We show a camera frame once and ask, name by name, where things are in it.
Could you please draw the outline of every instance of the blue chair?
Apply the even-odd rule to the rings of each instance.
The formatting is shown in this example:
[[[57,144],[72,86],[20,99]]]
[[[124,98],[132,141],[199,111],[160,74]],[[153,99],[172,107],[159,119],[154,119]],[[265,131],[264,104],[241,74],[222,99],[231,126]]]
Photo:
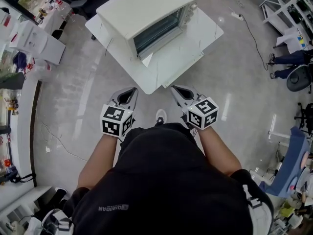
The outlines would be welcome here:
[[[297,127],[291,128],[290,143],[282,166],[272,184],[267,185],[265,182],[261,182],[260,188],[264,192],[278,197],[290,196],[303,170],[301,168],[302,159],[309,151],[306,135]]]

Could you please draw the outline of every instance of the white box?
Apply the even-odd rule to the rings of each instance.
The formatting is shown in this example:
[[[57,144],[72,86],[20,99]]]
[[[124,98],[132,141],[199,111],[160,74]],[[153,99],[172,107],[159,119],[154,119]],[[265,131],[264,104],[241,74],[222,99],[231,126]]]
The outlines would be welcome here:
[[[187,122],[204,130],[218,119],[218,105],[208,97],[187,108]]]
[[[133,111],[104,104],[100,115],[103,134],[121,138],[133,123]]]
[[[17,35],[9,47],[55,65],[60,63],[65,50],[63,43],[31,21],[24,21],[19,25]]]

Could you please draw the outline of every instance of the metal rack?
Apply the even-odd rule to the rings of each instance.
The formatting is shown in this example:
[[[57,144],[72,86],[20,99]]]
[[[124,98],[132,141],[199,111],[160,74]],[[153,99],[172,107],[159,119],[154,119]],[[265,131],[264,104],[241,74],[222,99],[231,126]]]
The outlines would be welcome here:
[[[264,14],[264,21],[263,23],[276,21],[276,23],[279,21],[280,23],[282,20],[279,18],[278,14],[283,13],[285,17],[290,21],[290,23],[295,26],[299,27],[299,23],[297,24],[294,19],[291,17],[291,15],[288,12],[288,7],[293,5],[295,9],[298,11],[298,13],[303,18],[304,23],[306,24],[307,28],[310,29],[310,33],[313,34],[313,26],[310,20],[307,18],[307,15],[310,14],[313,18],[313,4],[311,0],[302,0],[306,6],[308,7],[307,11],[302,11],[301,8],[297,5],[297,2],[299,0],[289,0],[287,2],[284,2],[283,0],[264,0],[260,7],[262,8],[263,14]],[[273,11],[270,6],[273,8],[273,4],[276,8],[278,8],[276,11]],[[287,25],[283,26],[282,29],[278,29],[282,34],[284,34],[284,28],[289,28]]]

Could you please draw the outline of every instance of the oven glass window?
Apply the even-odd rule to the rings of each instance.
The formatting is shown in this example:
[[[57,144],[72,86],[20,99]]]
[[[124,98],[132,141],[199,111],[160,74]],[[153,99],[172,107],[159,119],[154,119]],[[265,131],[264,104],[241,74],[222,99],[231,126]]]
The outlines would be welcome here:
[[[173,14],[158,21],[145,31],[141,32],[138,36],[134,37],[134,43],[137,53],[139,54],[156,40],[164,36],[166,33],[178,27],[179,18],[181,16],[182,10],[183,8],[179,9]]]

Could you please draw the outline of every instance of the power strip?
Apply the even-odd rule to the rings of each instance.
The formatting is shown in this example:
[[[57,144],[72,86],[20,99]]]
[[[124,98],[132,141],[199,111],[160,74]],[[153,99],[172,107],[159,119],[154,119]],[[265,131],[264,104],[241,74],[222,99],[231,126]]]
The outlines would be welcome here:
[[[237,19],[241,20],[241,21],[243,21],[243,20],[244,20],[244,19],[243,19],[243,17],[239,16],[239,15],[238,15],[238,14],[236,14],[235,12],[232,12],[232,13],[231,13],[231,15],[232,15],[233,17],[235,17],[235,18],[237,18]]]

